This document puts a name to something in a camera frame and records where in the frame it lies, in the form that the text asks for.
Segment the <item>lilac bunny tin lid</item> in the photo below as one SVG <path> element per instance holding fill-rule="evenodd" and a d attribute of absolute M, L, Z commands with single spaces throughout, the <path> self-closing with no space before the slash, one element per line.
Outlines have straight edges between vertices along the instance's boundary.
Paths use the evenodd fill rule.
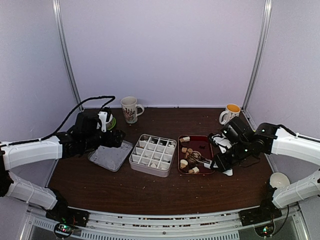
<path fill-rule="evenodd" d="M 117 172 L 133 149 L 133 144 L 123 141 L 120 147 L 99 146 L 88 154 L 88 160 L 111 172 Z"/>

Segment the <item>lilac tin box with dividers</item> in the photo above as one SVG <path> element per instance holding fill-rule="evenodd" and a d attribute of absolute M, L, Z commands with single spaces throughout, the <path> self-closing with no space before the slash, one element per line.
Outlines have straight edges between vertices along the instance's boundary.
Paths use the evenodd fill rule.
<path fill-rule="evenodd" d="M 177 148 L 170 138 L 142 134 L 129 156 L 132 170 L 166 178 L 169 176 Z"/>

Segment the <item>red chocolate tray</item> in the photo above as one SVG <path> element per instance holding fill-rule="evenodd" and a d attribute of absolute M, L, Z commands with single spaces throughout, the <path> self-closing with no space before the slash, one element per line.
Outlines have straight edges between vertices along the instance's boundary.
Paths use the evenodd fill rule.
<path fill-rule="evenodd" d="M 182 175 L 211 175 L 214 156 L 212 145 L 205 135 L 180 135 L 178 137 L 178 170 Z"/>

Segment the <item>white metal tongs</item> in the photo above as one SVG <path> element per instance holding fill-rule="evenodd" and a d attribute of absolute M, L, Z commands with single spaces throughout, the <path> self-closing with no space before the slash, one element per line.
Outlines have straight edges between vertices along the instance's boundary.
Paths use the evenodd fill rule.
<path fill-rule="evenodd" d="M 210 169 L 212 171 L 219 170 L 218 164 L 216 161 L 207 159 L 204 156 L 202 156 L 199 152 L 193 151 L 188 157 L 189 164 L 191 163 L 197 163 L 200 166 L 203 166 L 205 169 Z"/>

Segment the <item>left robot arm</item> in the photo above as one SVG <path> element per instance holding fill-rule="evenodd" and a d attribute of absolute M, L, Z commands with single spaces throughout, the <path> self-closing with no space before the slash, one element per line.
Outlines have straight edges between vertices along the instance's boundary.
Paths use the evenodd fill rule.
<path fill-rule="evenodd" d="M 0 195 L 32 203 L 52 212 L 61 222 L 72 218 L 67 200 L 54 189 L 22 179 L 11 169 L 47 160 L 82 156 L 99 147 L 119 148 L 125 138 L 122 130 L 107 128 L 113 115 L 107 104 L 99 110 L 81 111 L 75 124 L 65 132 L 58 127 L 53 133 L 36 139 L 0 144 Z"/>

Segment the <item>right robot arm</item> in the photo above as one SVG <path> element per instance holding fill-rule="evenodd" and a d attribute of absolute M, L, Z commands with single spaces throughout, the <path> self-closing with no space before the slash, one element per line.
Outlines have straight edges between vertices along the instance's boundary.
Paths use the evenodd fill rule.
<path fill-rule="evenodd" d="M 320 164 L 320 141 L 317 138 L 293 132 L 282 124 L 261 123 L 256 129 L 234 117 L 220 130 L 220 134 L 209 134 L 208 141 L 220 152 L 215 154 L 211 169 L 226 172 L 248 157 L 260 154 L 287 156 Z M 272 195 L 256 210 L 259 220 L 268 220 L 276 209 L 299 202 L 320 193 L 320 172 L 284 186 L 273 186 Z"/>

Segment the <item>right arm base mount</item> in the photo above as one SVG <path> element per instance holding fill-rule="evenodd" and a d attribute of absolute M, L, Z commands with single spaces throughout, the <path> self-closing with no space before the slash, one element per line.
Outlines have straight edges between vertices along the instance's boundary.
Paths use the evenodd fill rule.
<path fill-rule="evenodd" d="M 255 233 L 262 238 L 271 237 L 276 232 L 275 219 L 281 216 L 282 211 L 277 208 L 270 210 L 256 207 L 239 212 L 242 226 L 253 226 Z"/>

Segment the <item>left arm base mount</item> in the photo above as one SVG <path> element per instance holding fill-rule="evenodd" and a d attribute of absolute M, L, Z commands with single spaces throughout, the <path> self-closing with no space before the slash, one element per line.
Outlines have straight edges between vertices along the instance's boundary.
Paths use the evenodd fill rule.
<path fill-rule="evenodd" d="M 86 227 L 90 213 L 85 210 L 67 208 L 64 216 L 59 216 L 54 210 L 45 210 L 45 217 L 56 221 L 53 227 L 53 233 L 59 239 L 70 237 L 79 227 Z"/>

